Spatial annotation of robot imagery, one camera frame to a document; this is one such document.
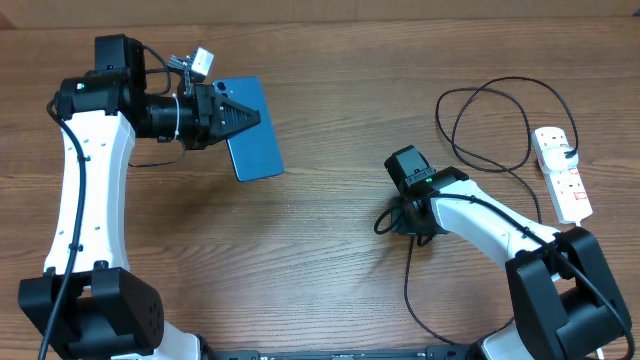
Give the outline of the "blue smartphone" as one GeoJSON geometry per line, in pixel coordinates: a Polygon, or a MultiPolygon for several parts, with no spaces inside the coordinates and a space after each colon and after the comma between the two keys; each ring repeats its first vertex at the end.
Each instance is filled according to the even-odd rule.
{"type": "Polygon", "coordinates": [[[227,140],[236,178],[250,182],[284,173],[279,144],[258,77],[221,78],[213,82],[220,94],[259,112],[261,122],[227,140]]]}

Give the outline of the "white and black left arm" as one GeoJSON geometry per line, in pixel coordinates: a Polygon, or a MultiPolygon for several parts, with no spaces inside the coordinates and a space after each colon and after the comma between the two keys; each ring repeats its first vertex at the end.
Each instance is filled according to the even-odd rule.
{"type": "Polygon", "coordinates": [[[132,274],[124,239],[126,177],[139,138],[202,150],[257,126],[257,110],[220,95],[205,49],[164,60],[178,87],[151,93],[150,48],[123,34],[95,41],[95,66],[63,80],[47,104],[65,160],[53,244],[19,306],[63,359],[210,359],[203,337],[168,323],[158,291],[132,274]]]}

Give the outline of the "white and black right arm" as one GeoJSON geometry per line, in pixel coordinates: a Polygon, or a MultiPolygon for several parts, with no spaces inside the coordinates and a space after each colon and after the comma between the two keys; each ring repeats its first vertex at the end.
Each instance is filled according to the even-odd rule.
{"type": "Polygon", "coordinates": [[[633,357],[632,320],[592,233],[529,220],[461,170],[435,170],[414,146],[384,166],[399,192],[386,211],[390,231],[419,246],[457,234],[506,272],[514,318],[467,346],[467,358],[588,359],[619,338],[633,357]]]}

